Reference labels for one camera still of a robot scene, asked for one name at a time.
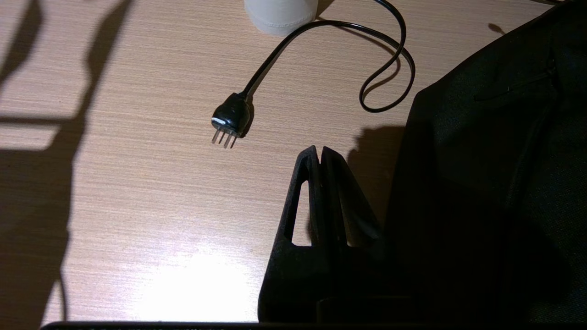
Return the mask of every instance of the cable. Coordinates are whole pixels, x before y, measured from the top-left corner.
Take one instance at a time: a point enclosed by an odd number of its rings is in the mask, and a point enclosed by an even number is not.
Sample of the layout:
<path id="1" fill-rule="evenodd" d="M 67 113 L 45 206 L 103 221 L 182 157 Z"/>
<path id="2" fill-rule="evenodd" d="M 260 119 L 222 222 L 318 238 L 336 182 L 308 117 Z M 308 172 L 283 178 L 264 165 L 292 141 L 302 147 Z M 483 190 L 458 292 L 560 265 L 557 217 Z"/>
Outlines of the cable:
<path id="1" fill-rule="evenodd" d="M 226 101 L 223 104 L 221 104 L 216 109 L 212 116 L 212 125 L 214 126 L 214 128 L 216 128 L 217 131 L 214 135 L 214 138 L 212 139 L 212 143 L 216 143 L 220 133 L 222 133 L 222 136 L 220 138 L 220 141 L 218 142 L 219 144 L 222 142 L 224 136 L 227 133 L 229 134 L 226 142 L 224 143 L 225 148 L 230 144 L 230 139 L 232 137 L 234 138 L 232 141 L 232 145 L 234 145 L 234 141 L 237 137 L 244 136 L 245 128 L 247 127 L 250 119 L 249 103 L 252 101 L 253 94 L 255 93 L 259 84 L 262 82 L 267 72 L 271 69 L 272 65 L 275 63 L 277 58 L 289 45 L 290 42 L 292 42 L 297 36 L 306 32 L 307 30 L 317 28 L 319 26 L 330 25 L 337 26 L 340 28 L 348 28 L 361 31 L 368 35 L 374 36 L 375 38 L 378 38 L 383 42 L 386 42 L 391 47 L 395 48 L 396 52 L 392 56 L 392 58 L 389 61 L 387 61 L 381 68 L 375 71 L 374 74 L 370 75 L 365 80 L 365 82 L 359 90 L 359 103 L 361 104 L 361 107 L 365 109 L 365 111 L 372 113 L 384 112 L 395 107 L 403 99 L 405 99 L 411 89 L 412 84 L 414 83 L 414 78 L 416 75 L 416 66 L 414 64 L 414 60 L 410 53 L 404 48 L 404 44 L 406 43 L 406 23 L 401 13 L 392 4 L 385 0 L 374 1 L 380 4 L 381 6 L 385 7 L 395 17 L 400 27 L 400 42 L 395 41 L 393 38 L 384 33 L 367 28 L 363 25 L 359 25 L 356 23 L 328 20 L 311 22 L 300 26 L 298 29 L 294 30 L 287 37 L 285 37 L 285 39 L 283 39 L 279 43 L 279 45 L 273 50 L 273 52 L 271 52 L 271 54 L 255 72 L 251 80 L 249 80 L 247 86 L 241 93 L 233 93 L 231 96 L 228 97 L 228 99 L 226 99 Z M 387 106 L 383 106 L 380 108 L 372 108 L 367 106 L 365 104 L 365 90 L 367 89 L 368 85 L 381 73 L 383 73 L 387 68 L 389 68 L 395 61 L 397 61 L 400 54 L 407 60 L 407 63 L 410 66 L 410 81 L 406 87 L 406 90 L 394 102 Z"/>

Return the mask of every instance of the black fabric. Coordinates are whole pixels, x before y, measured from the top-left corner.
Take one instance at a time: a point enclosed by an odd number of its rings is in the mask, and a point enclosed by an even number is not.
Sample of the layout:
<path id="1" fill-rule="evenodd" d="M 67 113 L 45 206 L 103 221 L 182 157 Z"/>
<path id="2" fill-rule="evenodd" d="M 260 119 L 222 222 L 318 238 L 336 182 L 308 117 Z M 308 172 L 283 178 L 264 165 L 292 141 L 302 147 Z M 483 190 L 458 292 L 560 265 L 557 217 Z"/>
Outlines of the black fabric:
<path id="1" fill-rule="evenodd" d="M 587 1 L 416 96 L 386 234 L 446 322 L 587 321 Z"/>

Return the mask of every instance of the metal prong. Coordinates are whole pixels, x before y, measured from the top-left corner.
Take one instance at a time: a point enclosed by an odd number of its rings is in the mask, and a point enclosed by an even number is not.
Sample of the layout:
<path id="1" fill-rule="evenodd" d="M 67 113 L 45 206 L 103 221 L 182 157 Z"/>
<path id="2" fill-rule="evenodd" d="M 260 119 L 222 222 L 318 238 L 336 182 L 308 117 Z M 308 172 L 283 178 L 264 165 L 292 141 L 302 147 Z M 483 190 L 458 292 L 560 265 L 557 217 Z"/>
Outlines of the metal prong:
<path id="1" fill-rule="evenodd" d="M 226 138 L 226 142 L 224 142 L 224 149 L 226 149 L 226 147 L 228 147 L 228 144 L 230 143 L 231 137 L 232 137 L 232 133 Z"/>
<path id="2" fill-rule="evenodd" d="M 218 138 L 219 134 L 220 134 L 220 129 L 217 129 L 216 133 L 214 133 L 214 137 L 212 138 L 212 144 L 216 143 L 216 139 Z"/>
<path id="3" fill-rule="evenodd" d="M 230 145 L 230 149 L 232 149 L 232 147 L 234 147 L 234 143 L 237 141 L 237 136 L 234 136 L 234 139 L 232 140 L 232 144 Z"/>
<path id="4" fill-rule="evenodd" d="M 218 141 L 218 144 L 222 143 L 222 139 L 224 139 L 225 134 L 226 134 L 226 132 L 222 132 L 222 136 L 220 137 L 220 141 Z"/>

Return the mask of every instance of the desk surface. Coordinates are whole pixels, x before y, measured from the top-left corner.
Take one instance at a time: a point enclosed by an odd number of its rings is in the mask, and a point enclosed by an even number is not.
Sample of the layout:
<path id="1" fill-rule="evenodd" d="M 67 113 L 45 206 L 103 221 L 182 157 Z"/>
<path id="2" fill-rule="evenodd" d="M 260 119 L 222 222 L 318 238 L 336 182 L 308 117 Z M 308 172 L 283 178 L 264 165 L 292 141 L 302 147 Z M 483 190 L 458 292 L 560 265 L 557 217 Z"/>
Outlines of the desk surface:
<path id="1" fill-rule="evenodd" d="M 242 2 L 1 2 L 0 324 L 32 329 L 64 311 L 70 320 L 255 321 L 292 167 L 313 144 L 347 157 L 382 219 L 414 95 L 498 28 L 549 8 L 393 3 L 417 65 L 402 104 L 370 114 L 358 103 L 385 49 L 314 29 L 260 85 L 248 136 L 224 150 L 210 143 L 212 111 L 281 40 L 257 31 Z M 368 0 L 333 1 L 320 16 L 399 37 Z M 367 103 L 388 104 L 408 73 L 402 61 Z M 299 244 L 307 212 L 304 196 Z"/>

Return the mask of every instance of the wooden desk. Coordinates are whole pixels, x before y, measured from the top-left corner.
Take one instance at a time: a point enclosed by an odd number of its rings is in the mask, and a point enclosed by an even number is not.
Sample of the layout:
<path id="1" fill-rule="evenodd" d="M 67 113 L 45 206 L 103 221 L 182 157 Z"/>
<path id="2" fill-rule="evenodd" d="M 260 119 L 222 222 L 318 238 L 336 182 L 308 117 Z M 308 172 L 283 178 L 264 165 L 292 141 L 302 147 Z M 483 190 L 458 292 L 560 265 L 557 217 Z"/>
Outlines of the wooden desk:
<path id="1" fill-rule="evenodd" d="M 497 39 L 488 24 L 508 32 L 549 8 L 393 4 L 417 65 L 400 106 L 370 114 L 357 101 L 388 52 L 315 29 L 282 54 L 248 136 L 224 150 L 210 143 L 212 111 L 281 40 L 257 31 L 242 2 L 1 2 L 0 58 L 17 69 L 0 77 L 0 328 L 62 319 L 59 268 L 69 320 L 255 321 L 292 167 L 312 144 L 348 156 L 382 219 L 414 95 Z M 321 17 L 399 37 L 372 1 L 337 0 Z M 389 103 L 407 77 L 402 61 L 367 103 Z M 305 198 L 297 242 L 307 210 Z"/>

